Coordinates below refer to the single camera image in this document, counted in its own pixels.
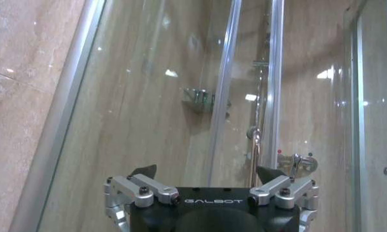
glass panel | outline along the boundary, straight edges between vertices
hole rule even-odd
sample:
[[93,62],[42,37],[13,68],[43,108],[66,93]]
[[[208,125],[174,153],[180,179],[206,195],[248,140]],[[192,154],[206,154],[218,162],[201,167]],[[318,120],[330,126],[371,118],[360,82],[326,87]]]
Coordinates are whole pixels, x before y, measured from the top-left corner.
[[[248,186],[252,155],[246,132],[250,127],[261,128],[266,100],[269,19],[270,0],[242,1],[230,73],[229,108],[212,168],[213,186]],[[256,103],[260,104],[257,115]]]
[[387,1],[360,12],[357,98],[361,231],[387,231]]
[[[346,1],[285,1],[277,153],[312,155],[318,208],[309,231],[345,231],[342,12]],[[289,173],[278,156],[277,167]]]
[[109,0],[38,231],[115,231],[102,183],[157,164],[155,179],[204,186],[229,0]]

metal frame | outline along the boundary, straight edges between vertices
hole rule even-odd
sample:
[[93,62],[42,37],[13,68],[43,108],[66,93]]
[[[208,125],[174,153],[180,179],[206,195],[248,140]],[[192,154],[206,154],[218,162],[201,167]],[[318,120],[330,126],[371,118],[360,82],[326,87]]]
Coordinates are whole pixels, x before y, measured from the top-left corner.
[[9,232],[38,229],[105,0],[86,0]]
[[225,31],[224,48],[221,53],[221,61],[218,67],[218,78],[214,93],[214,104],[212,109],[212,120],[210,120],[210,142],[209,142],[209,155],[208,155],[208,186],[212,182],[213,173],[213,162],[214,154],[217,152],[217,146],[222,141],[222,129],[225,123],[225,113],[229,95],[229,84],[230,84],[230,69],[232,60],[234,54],[234,44],[237,36],[237,24],[238,24],[238,14],[240,14],[241,0],[230,1],[230,12]]
[[[368,177],[365,163],[365,132],[364,132],[364,82],[362,82],[362,21],[358,15],[356,20],[356,98],[357,98],[357,156],[358,156],[358,177],[360,177],[360,205],[366,203],[368,195]],[[360,225],[361,230],[366,228],[366,212],[360,207]]]
[[284,26],[284,0],[272,0],[270,6],[270,41],[266,105],[262,122],[262,151],[258,164],[276,169],[276,148],[278,146],[278,104],[281,89],[282,66],[282,26]]

silver metal clamp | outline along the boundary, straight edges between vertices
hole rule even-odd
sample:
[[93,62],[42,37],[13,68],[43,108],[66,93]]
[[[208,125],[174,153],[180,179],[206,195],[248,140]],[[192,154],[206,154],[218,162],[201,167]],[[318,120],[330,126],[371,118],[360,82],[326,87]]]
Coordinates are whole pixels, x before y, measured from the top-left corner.
[[256,205],[269,204],[270,197],[280,189],[286,188],[289,184],[290,184],[289,177],[280,175],[272,181],[265,183],[262,186],[250,188],[249,195],[254,200]]
[[129,177],[131,181],[138,186],[146,186],[151,190],[153,195],[162,204],[178,204],[180,197],[177,189],[172,186],[165,186],[142,174],[135,174]]

shower enclosure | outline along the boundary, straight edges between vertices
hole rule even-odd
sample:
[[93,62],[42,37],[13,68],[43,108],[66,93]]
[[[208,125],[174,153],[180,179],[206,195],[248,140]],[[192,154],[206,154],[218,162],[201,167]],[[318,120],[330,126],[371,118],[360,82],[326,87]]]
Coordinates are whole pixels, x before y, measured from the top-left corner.
[[345,12],[345,64],[348,229],[387,231],[387,0]]
[[11,231],[114,231],[101,184],[150,164],[168,185],[256,184],[281,26],[281,0],[85,1]]

marble tile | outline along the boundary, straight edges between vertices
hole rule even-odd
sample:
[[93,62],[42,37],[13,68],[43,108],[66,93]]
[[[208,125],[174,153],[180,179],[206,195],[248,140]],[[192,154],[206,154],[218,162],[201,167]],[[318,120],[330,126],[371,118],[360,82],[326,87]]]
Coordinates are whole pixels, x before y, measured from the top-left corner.
[[83,0],[0,0],[0,73],[53,93]]
[[0,75],[0,232],[6,232],[51,95]]

